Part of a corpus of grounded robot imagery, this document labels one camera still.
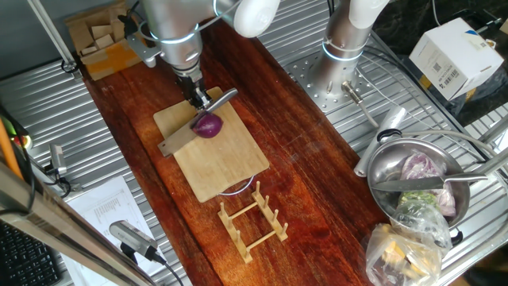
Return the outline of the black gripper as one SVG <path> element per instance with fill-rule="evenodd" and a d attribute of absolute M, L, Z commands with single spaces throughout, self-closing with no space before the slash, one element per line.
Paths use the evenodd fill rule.
<path fill-rule="evenodd" d="M 196 109 L 205 110 L 213 99 L 207 94 L 202 74 L 178 75 L 178 85 L 184 98 Z"/>

